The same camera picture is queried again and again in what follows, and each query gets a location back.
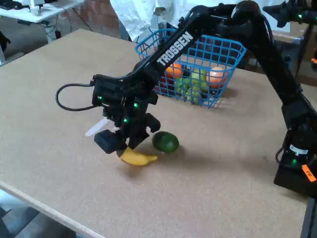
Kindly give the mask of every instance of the green lime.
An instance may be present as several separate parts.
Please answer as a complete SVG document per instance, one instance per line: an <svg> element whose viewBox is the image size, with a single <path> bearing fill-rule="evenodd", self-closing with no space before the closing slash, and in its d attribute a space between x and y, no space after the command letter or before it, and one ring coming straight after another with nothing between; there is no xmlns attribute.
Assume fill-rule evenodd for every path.
<svg viewBox="0 0 317 238"><path fill-rule="evenodd" d="M173 153L179 147L177 137L169 132L160 131L152 138L154 147L165 153Z"/></svg>

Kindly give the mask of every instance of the blue wire basket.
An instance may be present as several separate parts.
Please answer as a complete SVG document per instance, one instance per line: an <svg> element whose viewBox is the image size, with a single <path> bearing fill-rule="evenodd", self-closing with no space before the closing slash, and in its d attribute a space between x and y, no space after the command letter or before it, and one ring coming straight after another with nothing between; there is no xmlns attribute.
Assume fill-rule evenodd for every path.
<svg viewBox="0 0 317 238"><path fill-rule="evenodd" d="M135 50L140 59L154 53L175 29L160 29L140 42ZM214 107L246 52L237 41L203 35L171 64L154 91L158 94Z"/></svg>

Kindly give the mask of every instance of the yellow banana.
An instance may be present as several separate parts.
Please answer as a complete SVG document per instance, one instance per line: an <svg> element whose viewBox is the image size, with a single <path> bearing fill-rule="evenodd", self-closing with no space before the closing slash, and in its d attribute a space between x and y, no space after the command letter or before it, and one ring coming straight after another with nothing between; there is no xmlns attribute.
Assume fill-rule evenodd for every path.
<svg viewBox="0 0 317 238"><path fill-rule="evenodd" d="M120 158L131 164L136 166L146 165L151 161L155 161L158 159L156 155L144 155L139 152L132 150L131 148L127 147Z"/></svg>

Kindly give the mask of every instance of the orange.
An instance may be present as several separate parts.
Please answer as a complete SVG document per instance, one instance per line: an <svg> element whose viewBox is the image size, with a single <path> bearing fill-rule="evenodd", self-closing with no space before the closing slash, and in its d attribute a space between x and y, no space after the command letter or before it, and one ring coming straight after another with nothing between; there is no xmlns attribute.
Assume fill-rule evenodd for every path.
<svg viewBox="0 0 317 238"><path fill-rule="evenodd" d="M166 77L181 78L183 76L182 65L180 63L172 63L165 72Z"/></svg>

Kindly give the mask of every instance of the brick wall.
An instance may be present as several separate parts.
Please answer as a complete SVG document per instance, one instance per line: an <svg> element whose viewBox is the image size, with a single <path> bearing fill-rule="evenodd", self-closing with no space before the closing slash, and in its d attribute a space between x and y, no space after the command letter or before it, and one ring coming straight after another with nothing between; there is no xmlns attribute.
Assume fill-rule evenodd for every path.
<svg viewBox="0 0 317 238"><path fill-rule="evenodd" d="M110 4L110 0L85 0L85 4L75 10L91 26L119 29L119 20ZM68 14L71 21L81 21L72 10L69 10Z"/></svg>

